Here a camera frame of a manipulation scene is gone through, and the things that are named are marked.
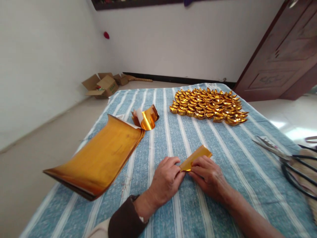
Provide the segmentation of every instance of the scissors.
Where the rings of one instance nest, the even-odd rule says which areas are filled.
[[[286,179],[288,180],[288,182],[293,185],[295,188],[297,188],[300,192],[302,192],[303,194],[305,194],[306,196],[314,199],[317,201],[317,197],[308,193],[306,190],[303,189],[303,187],[297,182],[297,180],[295,179],[295,177],[289,172],[288,169],[292,170],[294,173],[298,174],[299,176],[301,176],[302,178],[304,178],[305,180],[307,180],[308,182],[310,182],[311,184],[313,184],[314,186],[317,187],[317,183],[312,180],[311,178],[307,177],[305,174],[301,173],[300,171],[298,171],[297,169],[293,168],[290,164],[289,161],[290,160],[296,160],[299,163],[303,164],[304,166],[312,169],[313,171],[315,171],[317,173],[317,168],[311,166],[310,164],[302,161],[302,159],[311,159],[311,160],[316,160],[317,158],[312,157],[312,156],[306,156],[306,155],[286,155],[282,152],[280,152],[279,150],[277,150],[274,146],[272,146],[270,143],[268,143],[267,141],[265,141],[264,139],[262,139],[261,137],[258,136],[258,138],[264,143],[261,144],[258,141],[253,140],[256,144],[258,144],[259,146],[263,147],[264,149],[272,152],[273,154],[275,154],[276,156],[278,156],[280,158],[280,162],[281,162],[281,169],[282,172],[284,174],[284,176],[286,177]],[[312,148],[308,148],[305,147],[303,145],[299,145],[302,148],[305,149],[310,149],[313,150],[315,152],[317,152],[317,150],[314,150]]]

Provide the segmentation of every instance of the striped bed sheet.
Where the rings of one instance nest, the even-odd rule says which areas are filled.
[[[224,84],[196,84],[183,90],[207,88],[229,92]],[[252,139],[267,136],[284,153],[299,147],[263,115],[242,100],[248,121],[236,127],[212,120],[197,120],[169,112],[168,106],[181,88],[137,89],[116,92],[96,121],[79,151],[107,123],[107,114],[132,122],[131,111],[152,104],[160,119],[145,133],[139,146],[111,187],[89,202],[57,183],[39,206],[20,237],[86,237],[111,217],[130,194],[140,194],[151,184],[155,168],[165,156],[184,161],[200,145],[212,153],[227,181],[286,237],[317,237],[313,216],[304,196],[281,173],[277,158]],[[241,237],[233,219],[207,197],[186,175],[177,194],[151,218],[141,237]]]

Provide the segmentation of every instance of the tiled floor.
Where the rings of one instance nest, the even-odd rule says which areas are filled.
[[[130,82],[120,89],[179,87],[164,82]],[[55,181],[43,169],[69,160],[107,105],[90,98],[0,154],[0,237],[17,237]],[[297,101],[252,102],[297,143],[317,135],[317,95]]]
[[[296,101],[277,99],[250,104],[295,143],[313,146],[304,138],[317,136],[317,94],[306,94]]]

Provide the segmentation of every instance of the gold paper ingot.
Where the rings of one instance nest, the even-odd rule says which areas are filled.
[[[223,102],[225,106],[230,106],[232,102]]]
[[[214,122],[221,123],[224,120],[225,117],[215,117],[214,116]]]
[[[217,90],[194,89],[193,91],[181,90],[175,94],[175,100],[170,109],[174,114],[195,117],[199,120],[211,119],[214,122],[226,121],[231,126],[246,121],[247,112],[240,112],[242,109],[240,98],[232,95],[232,91],[218,92]]]
[[[222,112],[224,110],[224,108],[215,108],[216,112]]]
[[[178,114],[181,115],[181,116],[185,116],[186,115],[186,111],[178,109]]]
[[[248,119],[246,119],[246,118],[241,118],[241,119],[239,119],[239,123],[241,124],[241,123],[244,123],[244,122],[246,122]]]
[[[205,118],[206,119],[211,119],[214,116],[213,113],[205,113]]]
[[[195,113],[194,118],[197,118],[199,120],[204,119],[205,114],[199,114],[199,113]]]
[[[234,115],[234,114],[236,114],[235,111],[232,111],[232,112],[230,112],[230,111],[223,111],[223,113],[224,113],[224,114],[227,114],[227,115]]]
[[[237,118],[246,118],[248,114],[236,114],[235,115]]]
[[[221,112],[215,112],[216,117],[224,117],[225,115]]]
[[[237,114],[241,114],[241,115],[248,114],[248,113],[249,113],[249,112],[237,111]]]
[[[108,114],[108,122],[67,163],[43,172],[89,201],[113,183],[145,130]]]
[[[138,109],[134,110],[131,113],[134,124],[146,131],[154,129],[155,122],[159,119],[159,114],[154,104],[149,109],[143,112],[141,112],[141,109]]]
[[[177,108],[173,108],[173,107],[169,106],[169,110],[170,110],[173,114],[177,114],[177,113],[178,113]]]
[[[198,106],[201,108],[206,108],[206,104],[204,105],[203,103],[198,103]]]
[[[186,116],[194,117],[195,116],[195,112],[194,111],[190,111],[190,110],[186,110]]]

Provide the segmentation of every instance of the human hand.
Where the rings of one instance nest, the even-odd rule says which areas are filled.
[[[152,184],[135,201],[134,207],[140,217],[147,221],[152,214],[167,203],[178,191],[185,172],[180,173],[178,157],[165,157],[155,170]]]
[[[212,159],[204,155],[194,160],[189,175],[215,201],[224,206],[232,203],[236,191],[228,184],[220,167]]]

